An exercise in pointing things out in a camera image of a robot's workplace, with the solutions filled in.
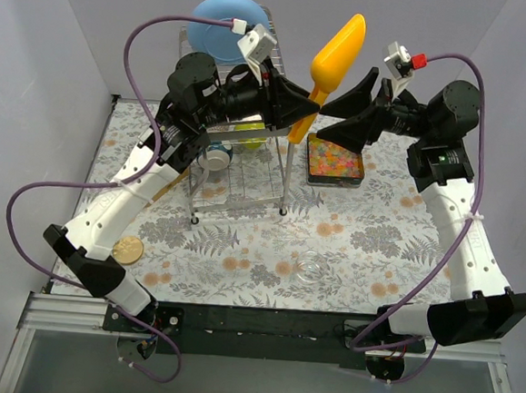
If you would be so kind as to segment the square tin of star candies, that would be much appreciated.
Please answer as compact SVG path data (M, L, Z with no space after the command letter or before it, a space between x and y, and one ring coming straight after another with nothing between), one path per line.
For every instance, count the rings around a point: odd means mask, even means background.
M365 178L362 155L309 133L306 140L306 181L310 185L360 187Z

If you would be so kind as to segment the yellow plastic scoop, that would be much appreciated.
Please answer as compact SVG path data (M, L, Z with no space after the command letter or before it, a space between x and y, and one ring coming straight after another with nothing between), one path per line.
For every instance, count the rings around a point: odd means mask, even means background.
M313 58L309 99L314 103L323 106L328 95L337 90L362 49L366 27L364 16L354 15Z

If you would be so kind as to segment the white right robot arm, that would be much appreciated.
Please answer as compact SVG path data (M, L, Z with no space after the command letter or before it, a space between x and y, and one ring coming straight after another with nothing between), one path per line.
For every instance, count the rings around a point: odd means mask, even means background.
M480 123L481 93L469 82L444 86L422 104L412 94L393 93L392 80L371 69L350 92L321 112L338 122L317 136L353 153L382 133L414 138L407 149L408 171L439 233L451 271L449 301L421 304L403 299L378 309L349 346L368 340L373 349L392 349L431 337L447 347L501 339L526 316L526 293L515 293L501 272L478 212L481 188L465 151L464 136Z

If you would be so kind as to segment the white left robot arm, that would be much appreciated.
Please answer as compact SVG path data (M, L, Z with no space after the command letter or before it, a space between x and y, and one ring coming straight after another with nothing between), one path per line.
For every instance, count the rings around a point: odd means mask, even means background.
M141 135L111 180L113 188L99 193L68 223L49 225L43 234L79 283L124 310L125 322L136 332L154 325L155 300L112 255L132 219L211 144L210 128L260 115L265 125L280 130L319 110L308 92L269 59L260 66L260 79L239 64L222 81L216 67L209 54L183 56L167 79L155 126Z

